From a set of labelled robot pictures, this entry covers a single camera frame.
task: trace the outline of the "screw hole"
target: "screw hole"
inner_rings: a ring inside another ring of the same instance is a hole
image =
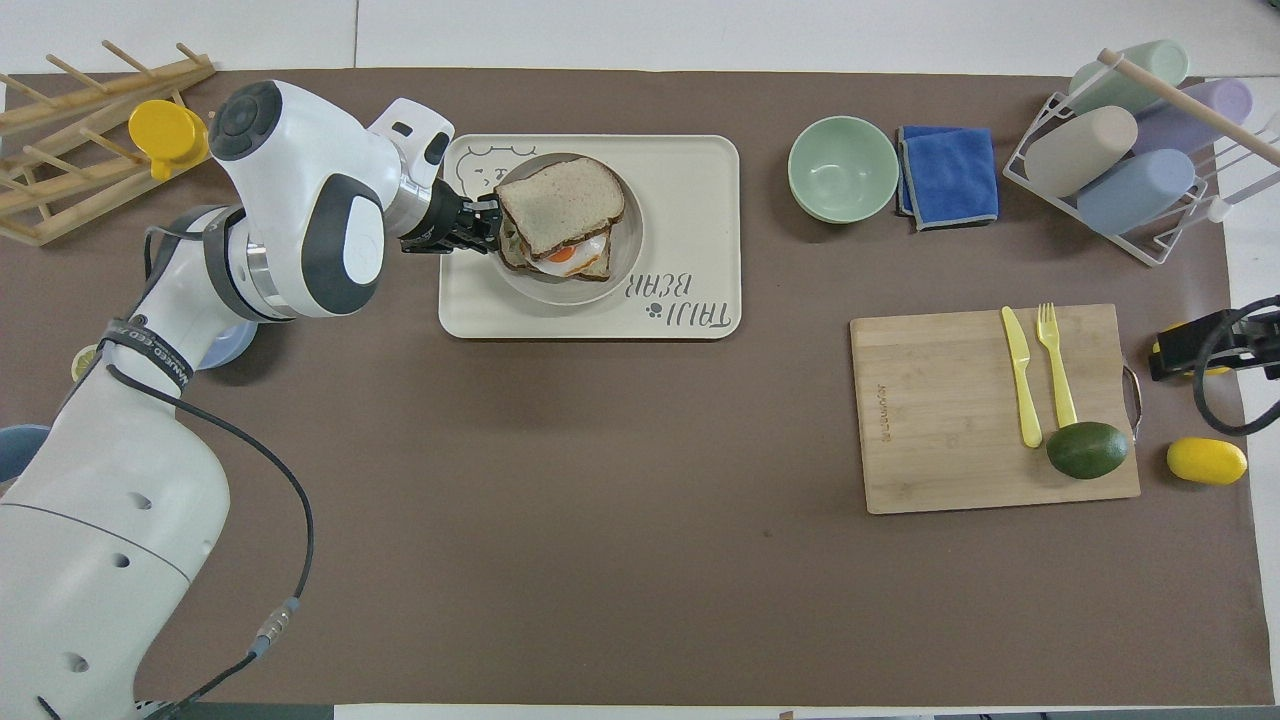
[[[67,662],[67,669],[72,673],[84,673],[88,670],[88,660],[84,660],[74,652],[64,652],[63,661]]]

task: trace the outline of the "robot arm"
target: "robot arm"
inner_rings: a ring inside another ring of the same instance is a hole
[[[141,716],[138,664],[218,541],[229,497],[214,454],[173,405],[140,389],[178,397],[214,338],[244,319],[355,313],[376,288],[388,236],[406,251],[494,249],[497,202],[435,179],[452,135],[407,100],[366,129],[274,81],[221,108],[210,147],[243,209],[201,208],[165,233],[142,297],[109,327],[0,497],[0,717]]]

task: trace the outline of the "beige cup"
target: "beige cup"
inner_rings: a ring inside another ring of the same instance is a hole
[[[1027,149],[1027,179],[1046,195],[1066,197],[1115,165],[1138,140],[1138,123],[1107,105],[1071,118]]]

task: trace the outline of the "folded cloth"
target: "folded cloth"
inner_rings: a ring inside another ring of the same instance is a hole
[[[951,128],[940,126],[902,126],[897,128],[897,159],[902,159],[902,143],[909,137],[922,137],[925,135],[938,135],[940,132],[955,132],[964,128]],[[915,217],[911,209],[911,193],[906,190],[906,164],[899,163],[901,170],[897,173],[897,214],[908,218]]]
[[[901,150],[916,229],[986,224],[1000,217],[989,129],[904,132]]]

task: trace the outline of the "sandwich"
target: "sandwich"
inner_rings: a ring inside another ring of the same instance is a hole
[[[579,158],[500,184],[499,251],[512,270],[609,278],[609,236],[626,199],[613,172]]]

